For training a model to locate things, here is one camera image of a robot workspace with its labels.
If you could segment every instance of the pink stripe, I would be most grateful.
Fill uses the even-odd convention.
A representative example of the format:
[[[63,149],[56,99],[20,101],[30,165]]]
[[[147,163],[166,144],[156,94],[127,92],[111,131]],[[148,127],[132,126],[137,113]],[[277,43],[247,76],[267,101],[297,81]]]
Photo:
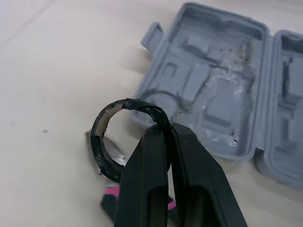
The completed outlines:
[[[120,188],[119,187],[113,187],[113,188],[106,188],[105,195],[113,195],[115,197],[119,197]]]
[[[167,205],[168,210],[172,210],[176,207],[176,201],[172,201]]]

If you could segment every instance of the gray plastic case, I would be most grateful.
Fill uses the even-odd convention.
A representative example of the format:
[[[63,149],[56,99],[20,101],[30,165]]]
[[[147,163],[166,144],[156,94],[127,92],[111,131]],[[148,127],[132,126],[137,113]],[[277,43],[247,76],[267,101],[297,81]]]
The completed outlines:
[[[191,128],[214,156],[251,159],[261,172],[303,186],[303,39],[250,18],[186,3],[164,35],[142,40],[154,56],[135,97]],[[142,127],[153,121],[134,112]]]

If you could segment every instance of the taped ring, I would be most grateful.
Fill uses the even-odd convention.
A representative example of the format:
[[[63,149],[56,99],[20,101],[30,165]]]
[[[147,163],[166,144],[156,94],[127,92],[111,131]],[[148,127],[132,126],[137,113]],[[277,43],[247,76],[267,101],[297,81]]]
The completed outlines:
[[[165,112],[141,99],[122,99],[107,105],[97,116],[91,128],[90,145],[93,157],[99,165],[101,173],[108,179],[119,183],[124,166],[115,162],[104,146],[104,134],[112,116],[122,109],[136,110],[148,114],[163,132],[169,132],[171,125]]]

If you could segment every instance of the white table surface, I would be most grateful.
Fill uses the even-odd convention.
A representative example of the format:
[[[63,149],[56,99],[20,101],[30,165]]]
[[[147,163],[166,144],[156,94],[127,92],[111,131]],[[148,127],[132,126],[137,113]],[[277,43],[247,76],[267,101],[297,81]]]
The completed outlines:
[[[303,33],[301,0],[200,0],[271,33]],[[83,133],[110,102],[133,97],[151,57],[151,22],[168,30],[181,0],[0,0],[0,226],[108,227],[104,177]],[[140,137],[122,111],[109,136],[130,154]],[[249,227],[302,227],[303,193],[252,163],[219,161]]]

